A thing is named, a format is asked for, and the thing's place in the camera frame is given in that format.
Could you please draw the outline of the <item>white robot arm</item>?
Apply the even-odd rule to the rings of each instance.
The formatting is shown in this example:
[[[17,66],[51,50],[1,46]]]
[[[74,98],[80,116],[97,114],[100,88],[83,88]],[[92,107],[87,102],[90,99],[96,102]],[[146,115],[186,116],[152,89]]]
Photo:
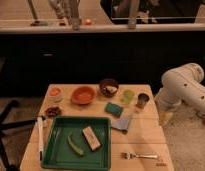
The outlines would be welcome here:
[[[182,101],[205,114],[204,70],[196,63],[188,63],[166,71],[161,82],[163,87],[155,96],[159,125],[166,125]]]

